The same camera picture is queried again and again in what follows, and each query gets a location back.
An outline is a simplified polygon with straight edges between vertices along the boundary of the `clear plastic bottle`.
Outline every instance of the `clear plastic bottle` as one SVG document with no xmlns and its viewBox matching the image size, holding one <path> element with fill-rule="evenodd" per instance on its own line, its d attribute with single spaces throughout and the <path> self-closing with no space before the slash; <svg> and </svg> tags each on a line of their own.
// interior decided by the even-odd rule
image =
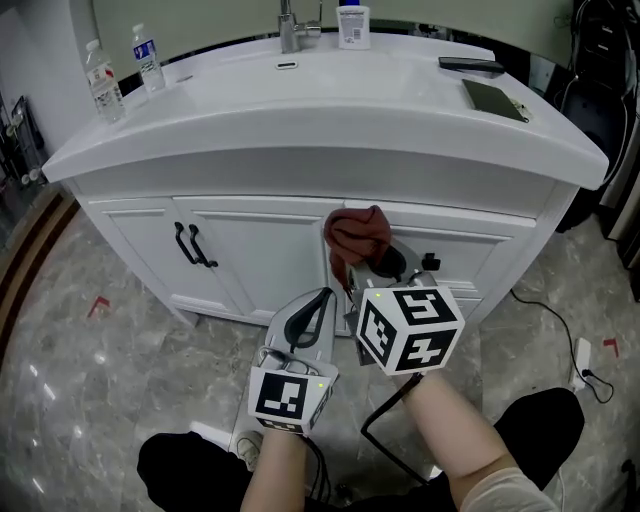
<svg viewBox="0 0 640 512">
<path fill-rule="evenodd" d="M 96 108 L 105 121 L 115 123 L 125 115 L 125 109 L 122 104 L 122 93 L 111 67 L 111 60 L 100 48 L 98 39 L 87 44 L 87 51 L 89 56 L 84 70 L 89 79 Z"/>
<path fill-rule="evenodd" d="M 144 31 L 144 23 L 133 27 L 133 54 L 138 62 L 144 87 L 148 93 L 164 89 L 165 81 L 162 67 L 158 62 L 156 45 L 153 38 Z"/>
</svg>

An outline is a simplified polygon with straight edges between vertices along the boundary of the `blue label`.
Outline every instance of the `blue label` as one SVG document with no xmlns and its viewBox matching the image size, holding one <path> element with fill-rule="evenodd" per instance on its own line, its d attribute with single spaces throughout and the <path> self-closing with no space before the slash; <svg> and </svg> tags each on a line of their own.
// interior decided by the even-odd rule
<svg viewBox="0 0 640 512">
<path fill-rule="evenodd" d="M 146 43 L 142 43 L 140 46 L 136 46 L 133 49 L 133 54 L 136 56 L 136 60 L 142 60 L 152 53 L 156 53 L 156 46 L 153 44 L 153 39 L 149 39 Z"/>
</svg>

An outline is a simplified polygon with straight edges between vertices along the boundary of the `white sneaker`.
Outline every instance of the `white sneaker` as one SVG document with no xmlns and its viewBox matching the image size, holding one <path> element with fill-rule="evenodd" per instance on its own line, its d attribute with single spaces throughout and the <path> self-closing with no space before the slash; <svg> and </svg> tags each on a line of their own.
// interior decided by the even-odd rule
<svg viewBox="0 0 640 512">
<path fill-rule="evenodd" d="M 247 469 L 252 473 L 258 465 L 258 457 L 262 448 L 262 434 L 254 430 L 240 432 L 236 437 L 236 454 L 238 458 L 247 465 Z"/>
</svg>

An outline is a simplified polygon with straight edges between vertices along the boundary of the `person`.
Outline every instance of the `person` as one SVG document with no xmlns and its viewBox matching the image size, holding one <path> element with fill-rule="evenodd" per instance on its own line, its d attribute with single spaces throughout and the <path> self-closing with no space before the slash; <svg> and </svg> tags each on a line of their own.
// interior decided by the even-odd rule
<svg viewBox="0 0 640 512">
<path fill-rule="evenodd" d="M 557 510 L 542 489 L 582 433 L 584 416 L 573 393 L 555 388 L 520 398 L 492 427 L 433 371 L 405 405 L 443 473 L 404 496 L 369 498 L 344 510 Z M 307 447 L 299 436 L 267 429 L 260 448 L 243 435 L 238 452 L 255 466 L 253 474 L 243 460 L 198 434 L 158 434 L 142 446 L 138 473 L 166 512 L 337 510 L 305 497 Z"/>
</svg>

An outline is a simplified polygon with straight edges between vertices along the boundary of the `sink overflow hole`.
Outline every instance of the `sink overflow hole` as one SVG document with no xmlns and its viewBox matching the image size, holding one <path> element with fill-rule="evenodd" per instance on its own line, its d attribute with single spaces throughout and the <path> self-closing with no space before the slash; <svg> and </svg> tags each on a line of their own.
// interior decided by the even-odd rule
<svg viewBox="0 0 640 512">
<path fill-rule="evenodd" d="M 291 60 L 289 62 L 280 62 L 276 64 L 276 69 L 285 70 L 285 69 L 296 69 L 298 67 L 298 63 L 295 60 Z"/>
</svg>

